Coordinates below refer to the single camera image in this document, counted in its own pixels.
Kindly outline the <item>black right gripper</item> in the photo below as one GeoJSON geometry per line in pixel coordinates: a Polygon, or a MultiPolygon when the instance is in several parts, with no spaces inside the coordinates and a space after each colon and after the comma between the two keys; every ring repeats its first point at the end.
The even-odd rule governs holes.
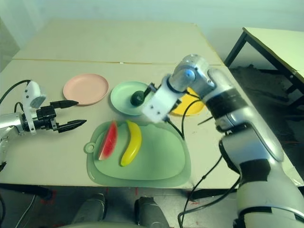
{"type": "MultiPolygon", "coordinates": [[[[148,95],[150,92],[156,93],[157,88],[155,87],[154,83],[150,83],[146,90],[144,91],[143,95],[148,95]]],[[[173,106],[173,109],[176,109],[182,103],[181,99],[178,99],[173,106]]]]}

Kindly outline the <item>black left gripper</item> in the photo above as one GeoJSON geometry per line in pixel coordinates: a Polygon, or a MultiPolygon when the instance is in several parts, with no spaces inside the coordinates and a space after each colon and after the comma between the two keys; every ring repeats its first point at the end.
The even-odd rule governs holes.
{"type": "Polygon", "coordinates": [[[37,109],[36,110],[37,117],[33,118],[35,128],[42,130],[43,129],[53,130],[53,131],[58,131],[59,133],[63,133],[83,125],[84,123],[87,122],[87,120],[73,120],[63,125],[59,125],[55,120],[57,116],[55,109],[69,108],[77,104],[78,102],[74,100],[62,100],[62,101],[50,102],[49,106],[44,106],[41,107],[40,109],[37,109]]]}

